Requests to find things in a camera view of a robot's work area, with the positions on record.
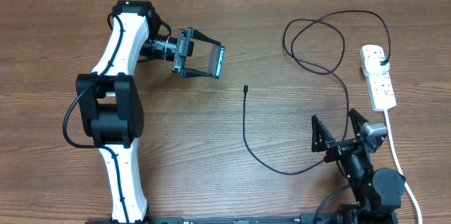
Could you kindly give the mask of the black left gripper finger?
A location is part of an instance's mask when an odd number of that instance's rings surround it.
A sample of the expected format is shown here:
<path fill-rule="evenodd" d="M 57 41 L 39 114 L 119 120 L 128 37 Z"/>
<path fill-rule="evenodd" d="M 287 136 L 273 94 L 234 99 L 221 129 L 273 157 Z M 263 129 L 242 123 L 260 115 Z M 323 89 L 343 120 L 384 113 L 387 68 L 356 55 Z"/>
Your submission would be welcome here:
<path fill-rule="evenodd" d="M 193 77 L 213 77 L 211 73 L 195 70 L 191 68 L 183 68 L 180 71 L 180 76 L 183 78 L 193 78 Z"/>
<path fill-rule="evenodd" d="M 199 30 L 197 30 L 195 28 L 191 29 L 190 37 L 195 40 L 208 42 L 208 43 L 214 44 L 216 46 L 221 46 L 221 43 L 219 41 L 212 39 L 210 37 L 207 37 L 206 35 L 204 35 L 203 33 L 201 33 Z"/>

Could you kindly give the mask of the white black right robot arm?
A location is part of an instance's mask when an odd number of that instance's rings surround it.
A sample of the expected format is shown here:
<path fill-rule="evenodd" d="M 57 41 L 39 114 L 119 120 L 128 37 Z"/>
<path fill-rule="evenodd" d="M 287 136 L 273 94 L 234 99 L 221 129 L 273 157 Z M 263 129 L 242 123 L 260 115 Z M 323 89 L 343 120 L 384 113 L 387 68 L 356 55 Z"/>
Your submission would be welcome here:
<path fill-rule="evenodd" d="M 342 204 L 329 213 L 329 223 L 396 223 L 395 211 L 402 205 L 406 178 L 396 170 L 375 170 L 370 155 L 384 143 L 388 128 L 382 123 L 371 123 L 355 109 L 348 116 L 354 130 L 352 139 L 337 141 L 318 116 L 311 117 L 313 152 L 324 152 L 326 163 L 338 162 L 348 185 L 326 198 L 317 208 L 313 222 L 326 218 L 320 215 L 323 206 L 333 197 L 350 188 L 355 204 Z"/>

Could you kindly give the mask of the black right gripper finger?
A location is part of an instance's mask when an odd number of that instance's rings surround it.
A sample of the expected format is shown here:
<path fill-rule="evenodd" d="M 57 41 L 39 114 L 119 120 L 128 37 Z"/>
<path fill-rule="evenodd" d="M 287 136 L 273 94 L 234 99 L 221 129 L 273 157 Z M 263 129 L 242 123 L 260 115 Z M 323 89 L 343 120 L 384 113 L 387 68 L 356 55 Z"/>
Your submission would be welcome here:
<path fill-rule="evenodd" d="M 326 126 L 321 122 L 317 115 L 311 117 L 312 140 L 311 151 L 326 151 L 330 144 L 335 142 L 332 134 L 327 130 Z"/>
<path fill-rule="evenodd" d="M 348 116 L 350 117 L 350 121 L 352 123 L 354 135 L 357 136 L 360 133 L 364 123 L 367 123 L 368 120 L 365 119 L 365 117 L 362 116 L 355 108 L 352 108 L 349 111 Z"/>

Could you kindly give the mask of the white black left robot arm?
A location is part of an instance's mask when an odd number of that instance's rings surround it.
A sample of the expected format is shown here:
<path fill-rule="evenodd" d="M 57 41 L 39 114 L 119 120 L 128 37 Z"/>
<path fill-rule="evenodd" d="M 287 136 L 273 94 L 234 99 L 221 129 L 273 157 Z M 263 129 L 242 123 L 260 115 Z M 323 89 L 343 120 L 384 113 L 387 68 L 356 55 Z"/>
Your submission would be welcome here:
<path fill-rule="evenodd" d="M 77 96 L 68 109 L 80 108 L 91 148 L 106 164 L 113 210 L 108 223 L 150 223 L 138 164 L 144 109 L 134 80 L 137 64 L 169 61 L 183 78 L 221 74 L 224 46 L 192 27 L 177 37 L 162 35 L 166 26 L 149 1 L 120 0 L 107 17 L 111 36 L 92 72 L 78 75 Z"/>

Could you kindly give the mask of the Galaxy S24+ smartphone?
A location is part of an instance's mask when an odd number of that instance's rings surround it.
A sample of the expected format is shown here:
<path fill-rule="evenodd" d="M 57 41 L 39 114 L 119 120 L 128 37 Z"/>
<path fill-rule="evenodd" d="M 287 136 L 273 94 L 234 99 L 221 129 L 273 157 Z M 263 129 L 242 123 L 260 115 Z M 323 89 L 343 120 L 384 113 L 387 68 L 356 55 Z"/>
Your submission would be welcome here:
<path fill-rule="evenodd" d="M 224 46 L 213 45 L 209 59 L 209 72 L 214 78 L 219 78 L 223 64 L 223 57 L 225 53 Z"/>

